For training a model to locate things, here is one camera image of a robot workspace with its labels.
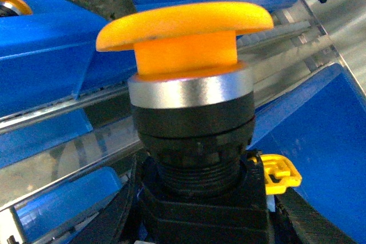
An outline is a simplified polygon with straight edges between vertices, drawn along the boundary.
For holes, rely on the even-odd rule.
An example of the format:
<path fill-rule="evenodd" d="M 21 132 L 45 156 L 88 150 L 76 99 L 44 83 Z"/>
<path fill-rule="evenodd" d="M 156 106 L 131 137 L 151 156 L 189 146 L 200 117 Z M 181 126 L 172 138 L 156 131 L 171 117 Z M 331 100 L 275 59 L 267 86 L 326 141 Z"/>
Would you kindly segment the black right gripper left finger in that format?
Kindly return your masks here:
<path fill-rule="evenodd" d="M 71 243 L 134 243 L 138 239 L 141 224 L 138 194 L 142 188 L 142 166 L 147 157 L 146 152 L 133 156 L 126 185 Z"/>

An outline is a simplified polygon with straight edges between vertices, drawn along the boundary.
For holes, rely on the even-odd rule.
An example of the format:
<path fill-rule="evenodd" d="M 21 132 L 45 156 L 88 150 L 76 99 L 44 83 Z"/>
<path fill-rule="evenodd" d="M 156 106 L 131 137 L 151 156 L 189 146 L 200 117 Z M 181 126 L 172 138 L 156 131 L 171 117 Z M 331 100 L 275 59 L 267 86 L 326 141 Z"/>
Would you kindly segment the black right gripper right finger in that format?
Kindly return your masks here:
<path fill-rule="evenodd" d="M 287 157 L 260 150 L 257 153 L 264 167 L 266 206 L 274 243 L 356 242 L 296 191 L 303 178 Z"/>

